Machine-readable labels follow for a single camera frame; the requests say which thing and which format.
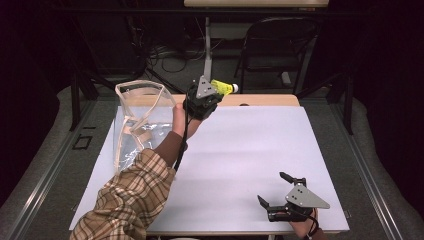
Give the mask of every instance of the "plaid sleeve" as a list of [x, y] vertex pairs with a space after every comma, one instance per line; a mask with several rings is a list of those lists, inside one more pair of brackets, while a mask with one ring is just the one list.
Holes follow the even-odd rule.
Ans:
[[70, 239], [146, 239], [146, 229], [162, 211], [175, 176], [151, 149], [99, 191], [94, 209], [78, 221]]

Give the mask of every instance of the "black chair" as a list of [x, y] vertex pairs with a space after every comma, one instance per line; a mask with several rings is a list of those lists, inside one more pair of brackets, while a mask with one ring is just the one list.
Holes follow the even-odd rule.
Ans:
[[240, 93], [247, 72], [297, 72], [296, 90], [308, 43], [318, 35], [319, 23], [309, 18], [266, 18], [246, 33], [234, 77], [241, 68]]

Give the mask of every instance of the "white table surface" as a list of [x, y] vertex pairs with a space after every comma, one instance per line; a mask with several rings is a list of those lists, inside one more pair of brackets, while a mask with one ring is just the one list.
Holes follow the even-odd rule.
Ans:
[[[70, 229], [95, 204], [113, 175], [112, 124]], [[218, 107], [188, 141], [169, 200], [148, 228], [157, 235], [284, 234], [286, 222], [268, 221], [257, 195], [284, 205], [293, 185], [283, 171], [307, 179], [330, 204], [319, 213], [326, 232], [349, 230], [346, 218], [303, 107]]]

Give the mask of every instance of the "dark background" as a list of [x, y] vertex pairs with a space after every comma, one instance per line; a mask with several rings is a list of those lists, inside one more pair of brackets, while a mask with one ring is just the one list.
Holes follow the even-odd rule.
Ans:
[[[169, 1], [183, 7], [182, 1]], [[167, 1], [142, 1], [160, 7]], [[56, 94], [71, 84], [80, 69], [99, 74], [137, 75], [145, 68], [146, 46], [134, 47], [133, 35], [123, 17], [83, 17], [77, 26], [52, 16], [43, 6], [56, 2], [16, 0], [0, 4], [0, 66], [3, 89], [4, 141], [0, 167], [2, 195], [7, 199], [25, 172], [58, 112]], [[75, 1], [95, 6], [99, 1]], [[121, 2], [101, 1], [107, 7]], [[329, 10], [368, 11], [377, 6], [378, 18], [370, 21], [325, 20], [305, 77], [305, 87], [315, 86], [344, 71], [364, 36], [369, 41], [354, 65], [354, 96], [367, 108], [377, 154], [404, 197], [424, 215], [423, 185], [424, 17], [422, 5], [397, 1], [330, 1]], [[144, 18], [142, 33], [172, 48], [184, 47], [187, 19]]]

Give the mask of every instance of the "table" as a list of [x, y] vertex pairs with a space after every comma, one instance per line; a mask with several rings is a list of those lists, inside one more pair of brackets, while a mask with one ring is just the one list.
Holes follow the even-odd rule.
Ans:
[[[184, 0], [184, 6], [194, 8], [216, 8], [216, 7], [233, 7], [233, 8], [326, 8], [329, 0]], [[247, 30], [249, 25], [238, 23], [230, 25], [230, 37], [244, 37], [243, 32]], [[209, 17], [205, 22], [205, 40], [206, 40], [206, 57], [203, 75], [208, 81], [211, 81], [212, 57], [211, 57], [211, 23]]]
[[[184, 95], [175, 96], [177, 102], [183, 99]], [[249, 107], [238, 106], [243, 103]], [[263, 118], [272, 113], [276, 115]], [[252, 131], [243, 131], [257, 123], [264, 125], [259, 124]], [[114, 124], [73, 224], [92, 208], [98, 189], [113, 175], [110, 160], [113, 156], [113, 132]], [[189, 150], [184, 155], [169, 200], [149, 227], [148, 234], [195, 236], [292, 233], [288, 223], [270, 223], [265, 209], [256, 198], [256, 195], [261, 195], [271, 205], [285, 204], [284, 194], [293, 186], [279, 178], [279, 171], [285, 171], [293, 177], [306, 177], [308, 187], [330, 203], [329, 210], [320, 212], [320, 225], [324, 231], [336, 233], [349, 230], [309, 120], [295, 96], [226, 96], [198, 133], [189, 139], [188, 145]], [[246, 147], [252, 151], [240, 151]], [[289, 164], [291, 159], [299, 163]], [[310, 168], [302, 167], [300, 162], [307, 162]], [[93, 184], [92, 179], [97, 179], [97, 183]]]

